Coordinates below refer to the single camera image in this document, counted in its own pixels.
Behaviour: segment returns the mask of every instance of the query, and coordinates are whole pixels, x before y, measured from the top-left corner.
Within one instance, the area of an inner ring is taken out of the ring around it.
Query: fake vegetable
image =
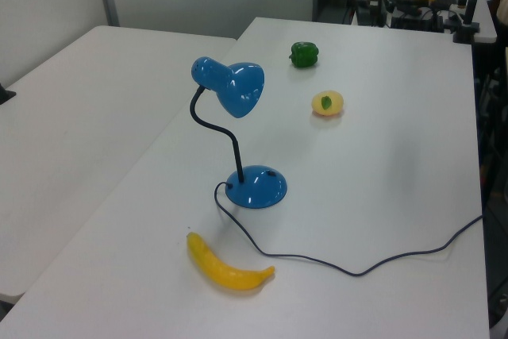
[[[260,271],[233,268],[219,260],[201,236],[194,232],[187,234],[187,247],[190,256],[203,273],[214,282],[230,289],[253,289],[275,272],[273,266]]]
[[[319,49],[314,43],[299,42],[291,46],[291,62],[296,67],[311,67],[318,61]]]
[[[342,111],[344,99],[336,91],[322,91],[312,98],[312,110],[320,115],[330,116]]]

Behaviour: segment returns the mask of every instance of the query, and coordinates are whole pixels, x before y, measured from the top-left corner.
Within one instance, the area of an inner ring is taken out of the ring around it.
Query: lamp shade
[[[215,91],[222,106],[236,118],[254,108],[264,86],[264,72],[257,64],[225,65],[209,57],[201,57],[192,65],[192,78],[210,91]]]

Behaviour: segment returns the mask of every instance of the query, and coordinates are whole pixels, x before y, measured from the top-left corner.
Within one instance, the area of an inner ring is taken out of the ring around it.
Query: lamp neck
[[[208,129],[218,131],[220,133],[224,133],[225,135],[227,135],[228,137],[231,138],[231,141],[233,142],[233,152],[235,154],[235,162],[237,164],[238,180],[240,183],[243,183],[244,182],[244,171],[241,167],[240,148],[238,147],[237,138],[229,130],[224,129],[221,126],[212,125],[211,123],[205,122],[200,117],[198,117],[198,115],[196,114],[196,103],[198,101],[199,96],[203,93],[203,91],[205,91],[205,87],[202,87],[201,85],[199,85],[199,88],[196,90],[196,93],[194,94],[194,97],[192,98],[192,101],[190,101],[190,115],[201,126],[204,126]]]

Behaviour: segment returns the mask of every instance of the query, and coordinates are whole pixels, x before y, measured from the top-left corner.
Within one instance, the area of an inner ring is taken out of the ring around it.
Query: lamp base
[[[225,194],[238,206],[259,209],[280,202],[287,192],[284,176],[266,166],[247,166],[243,168],[244,182],[240,183],[234,172],[228,178],[231,187],[225,188]]]

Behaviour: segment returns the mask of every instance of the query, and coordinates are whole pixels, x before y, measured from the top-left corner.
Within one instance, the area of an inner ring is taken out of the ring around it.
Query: black power cord
[[[222,185],[222,184],[225,184],[227,187],[230,187],[230,184],[228,184],[227,182],[220,182],[216,187],[215,187],[215,192],[214,192],[214,198],[215,198],[215,203],[217,204],[217,206],[222,210],[222,212],[224,212],[225,214],[227,214],[229,216],[229,218],[231,218],[231,220],[233,220],[233,222],[235,224],[238,225],[238,227],[245,233],[245,236],[247,236],[247,238],[252,242],[252,244],[254,245],[254,247],[257,249],[257,251],[259,253],[261,253],[263,256],[266,256],[266,257],[291,257],[291,258],[303,258],[304,260],[309,260],[309,261],[313,261],[313,262],[318,262],[319,264],[323,264],[323,265],[326,265],[326,266],[329,266],[331,268],[334,268],[340,272],[343,272],[344,274],[347,274],[347,275],[350,275],[351,277],[361,277],[362,275],[366,275],[370,272],[372,272],[374,269],[378,268],[379,266],[387,263],[387,262],[390,262],[390,261],[393,261],[393,260],[397,260],[398,258],[402,258],[402,257],[408,257],[408,256],[419,256],[419,255],[422,255],[422,254],[432,254],[432,253],[435,253],[435,252],[439,252],[443,249],[446,249],[464,230],[466,230],[467,228],[469,228],[471,225],[475,224],[476,222],[480,221],[482,218],[483,218],[483,215],[481,216],[478,216],[477,218],[473,219],[471,222],[469,222],[468,224],[466,224],[466,226],[464,226],[463,228],[459,229],[453,236],[452,238],[450,238],[448,240],[448,242],[446,244],[444,244],[443,246],[439,247],[439,248],[435,248],[435,249],[432,249],[432,250],[423,250],[423,251],[418,251],[418,252],[406,252],[406,253],[402,253],[402,254],[398,254],[396,256],[392,256],[392,257],[388,257],[384,260],[381,260],[380,262],[378,262],[377,264],[374,264],[372,265],[369,269],[363,271],[363,272],[360,272],[360,273],[353,273],[353,272],[350,272],[348,270],[345,270],[337,265],[334,265],[334,264],[331,264],[330,262],[326,262],[324,260],[319,260],[317,258],[313,258],[313,257],[309,257],[309,256],[303,256],[303,255],[300,255],[300,254],[272,254],[272,253],[266,253],[264,252],[259,246],[258,244],[254,241],[254,239],[252,238],[252,236],[250,235],[250,233],[247,231],[247,229],[230,213],[226,210],[226,208],[224,208],[221,203],[218,201],[217,199],[217,191],[219,189],[219,187]]]

